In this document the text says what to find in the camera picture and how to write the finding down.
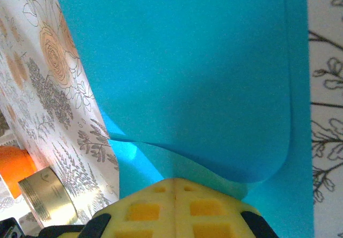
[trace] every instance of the orange object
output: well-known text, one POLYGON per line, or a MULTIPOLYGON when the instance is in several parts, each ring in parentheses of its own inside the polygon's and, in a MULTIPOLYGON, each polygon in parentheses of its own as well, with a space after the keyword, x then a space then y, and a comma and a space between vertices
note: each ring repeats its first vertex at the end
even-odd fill
POLYGON ((37 168, 27 150, 0 146, 0 174, 14 199, 21 194, 18 182, 36 171, 37 168))

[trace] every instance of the gray botanical print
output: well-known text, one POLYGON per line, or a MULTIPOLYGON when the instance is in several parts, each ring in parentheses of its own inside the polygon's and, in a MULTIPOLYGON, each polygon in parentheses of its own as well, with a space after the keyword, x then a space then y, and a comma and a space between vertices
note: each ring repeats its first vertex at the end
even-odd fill
POLYGON ((76 156, 77 162, 61 143, 59 145, 63 153, 55 145, 53 146, 55 156, 58 159, 59 176, 64 187, 75 197, 85 192, 94 192, 94 200, 87 206, 91 214, 109 205, 110 201, 100 190, 90 165, 87 164, 88 168, 86 169, 74 147, 72 147, 73 155, 76 156))
POLYGON ((0 144, 1 146, 13 146, 19 148, 19 144, 17 140, 10 140, 8 142, 5 142, 3 144, 0 144))
POLYGON ((35 130, 33 128, 30 128, 29 123, 24 118, 18 118, 17 121, 30 139, 37 140, 35 130))
POLYGON ((0 211, 8 209, 14 205, 14 199, 11 197, 5 197, 0 200, 0 211))
POLYGON ((9 129, 9 125, 2 112, 0 112, 0 136, 3 136, 5 131, 9 129))
POLYGON ((107 159, 114 165, 116 170, 119 170, 117 158, 112 150, 109 150, 109 135, 106 128, 94 119, 91 119, 91 121, 95 124, 90 125, 93 129, 90 131, 90 135, 93 136, 92 138, 85 131, 78 131, 79 139, 77 139, 77 143, 80 146, 80 150, 86 151, 86 154, 91 153, 93 157, 98 159, 98 162, 104 163, 107 159))
POLYGON ((68 129, 70 126, 70 119, 73 119, 73 113, 66 95, 57 88, 50 79, 50 75, 44 77, 40 73, 40 69, 32 58, 27 62, 27 66, 30 72, 32 85, 36 89, 43 108, 48 112, 51 118, 54 118, 54 112, 58 121, 68 129))
POLYGON ((13 83, 13 80, 10 74, 8 72, 5 73, 5 71, 0 72, 0 81, 5 84, 4 86, 2 86, 2 89, 6 93, 6 96, 16 102, 17 108, 19 109, 20 113, 22 113, 23 117, 27 121, 31 120, 31 114, 28 110, 29 102, 25 101, 26 100, 25 96, 21 96, 18 94, 17 88, 15 84, 13 83))
POLYGON ((82 223, 87 223, 90 220, 90 218, 87 216, 84 210, 78 210, 77 216, 82 223))
POLYGON ((55 131, 54 120, 49 116, 42 114, 42 117, 38 117, 37 113, 33 118, 34 126, 37 132, 38 139, 47 143, 46 139, 51 134, 51 131, 55 131))

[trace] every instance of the patterned paper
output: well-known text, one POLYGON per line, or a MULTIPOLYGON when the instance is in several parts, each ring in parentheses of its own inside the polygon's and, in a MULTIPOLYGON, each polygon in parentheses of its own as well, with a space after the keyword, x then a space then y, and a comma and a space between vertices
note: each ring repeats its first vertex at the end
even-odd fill
POLYGON ((308 0, 316 237, 343 237, 343 0, 308 0))
POLYGON ((57 0, 0 0, 0 108, 79 222, 118 200, 118 162, 57 0))

